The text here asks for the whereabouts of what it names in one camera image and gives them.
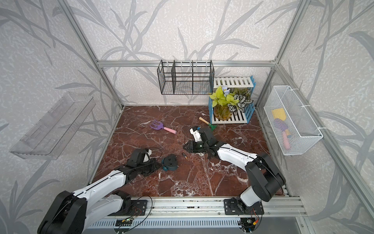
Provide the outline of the teal alarm clock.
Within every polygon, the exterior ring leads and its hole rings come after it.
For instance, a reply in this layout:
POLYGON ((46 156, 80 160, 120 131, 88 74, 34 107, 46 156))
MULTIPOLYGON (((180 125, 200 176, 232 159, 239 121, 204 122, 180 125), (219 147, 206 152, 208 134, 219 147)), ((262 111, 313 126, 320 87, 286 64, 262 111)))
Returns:
POLYGON ((164 171, 176 171, 178 169, 177 157, 174 154, 170 154, 163 158, 161 163, 164 171))

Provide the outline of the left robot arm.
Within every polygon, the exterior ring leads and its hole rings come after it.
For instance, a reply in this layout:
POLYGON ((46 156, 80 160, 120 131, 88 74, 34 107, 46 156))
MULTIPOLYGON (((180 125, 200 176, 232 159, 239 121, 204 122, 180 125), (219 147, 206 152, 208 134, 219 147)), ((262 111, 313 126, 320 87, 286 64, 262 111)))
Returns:
POLYGON ((135 214, 131 195, 119 188, 138 175, 149 176, 162 167, 149 148, 135 149, 126 164, 74 192, 63 191, 54 199, 38 227, 39 234, 81 234, 102 218, 119 213, 135 214))

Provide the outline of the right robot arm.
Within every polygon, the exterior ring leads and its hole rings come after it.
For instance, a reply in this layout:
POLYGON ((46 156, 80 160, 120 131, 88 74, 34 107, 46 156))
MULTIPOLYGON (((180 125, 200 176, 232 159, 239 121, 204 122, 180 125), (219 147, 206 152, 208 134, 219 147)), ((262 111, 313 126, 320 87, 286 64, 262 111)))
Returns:
POLYGON ((250 186, 238 197, 226 200, 226 215, 264 214, 256 208, 261 202, 269 202, 286 184, 286 179, 266 153, 249 153, 230 144, 218 141, 213 131, 208 128, 194 126, 190 129, 193 140, 187 141, 183 149, 191 154, 208 155, 229 162, 246 171, 250 186))

